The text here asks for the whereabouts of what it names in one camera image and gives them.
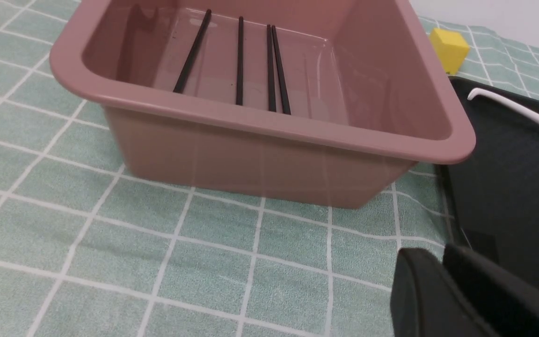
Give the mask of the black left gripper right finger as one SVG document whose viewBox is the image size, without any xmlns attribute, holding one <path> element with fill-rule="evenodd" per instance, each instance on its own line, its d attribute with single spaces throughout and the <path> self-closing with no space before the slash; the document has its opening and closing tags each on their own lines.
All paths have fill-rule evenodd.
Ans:
<svg viewBox="0 0 539 337">
<path fill-rule="evenodd" d="M 539 337 L 539 290 L 466 247 L 448 244 L 443 266 L 501 337 Z"/>
</svg>

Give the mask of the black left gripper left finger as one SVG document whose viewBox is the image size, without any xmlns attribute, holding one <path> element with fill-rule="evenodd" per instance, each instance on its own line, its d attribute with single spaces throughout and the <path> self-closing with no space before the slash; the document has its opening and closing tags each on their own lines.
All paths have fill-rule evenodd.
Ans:
<svg viewBox="0 0 539 337">
<path fill-rule="evenodd" d="M 402 248 L 391 292 L 396 337 L 498 337 L 445 271 L 422 248 Z"/>
</svg>

